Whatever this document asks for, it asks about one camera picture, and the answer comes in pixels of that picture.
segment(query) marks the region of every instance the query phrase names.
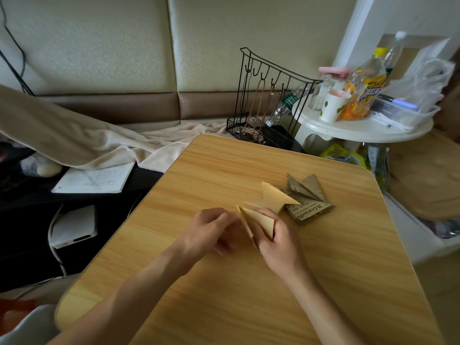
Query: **forearm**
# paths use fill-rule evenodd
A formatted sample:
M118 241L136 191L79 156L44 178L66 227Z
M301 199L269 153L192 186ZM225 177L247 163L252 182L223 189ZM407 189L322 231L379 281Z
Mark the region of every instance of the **forearm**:
M302 269L286 285L307 313L323 345L369 344L308 269Z
M184 259L181 251L171 246L50 344L128 344L181 276Z

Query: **open notebook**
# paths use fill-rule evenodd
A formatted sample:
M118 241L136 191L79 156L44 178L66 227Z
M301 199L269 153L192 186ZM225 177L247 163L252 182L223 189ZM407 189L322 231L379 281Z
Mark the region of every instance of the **open notebook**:
M134 162L96 171L69 168L51 192L58 194L104 194L117 193L134 167Z

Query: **paper cup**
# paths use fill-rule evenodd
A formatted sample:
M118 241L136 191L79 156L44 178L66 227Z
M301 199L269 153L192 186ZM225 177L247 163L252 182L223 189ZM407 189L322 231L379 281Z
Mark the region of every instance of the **paper cup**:
M326 122L334 122L339 117L343 107L348 103L351 94L344 91L330 90L326 94L319 118Z

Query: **beige blanket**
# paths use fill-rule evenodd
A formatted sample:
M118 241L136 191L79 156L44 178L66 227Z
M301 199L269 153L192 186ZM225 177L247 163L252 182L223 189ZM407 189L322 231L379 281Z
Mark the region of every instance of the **beige blanket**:
M230 136L225 124L198 123L137 133L5 86L0 86L0 132L64 166L100 169L136 161L159 172L197 135Z

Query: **sofa backrest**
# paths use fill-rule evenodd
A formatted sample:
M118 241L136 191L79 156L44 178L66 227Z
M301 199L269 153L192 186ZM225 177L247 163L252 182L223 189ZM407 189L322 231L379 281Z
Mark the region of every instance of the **sofa backrest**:
M316 78L355 0L4 0L44 99L112 123L227 117L240 47ZM18 70L6 32L0 46ZM19 89L0 63L0 84Z

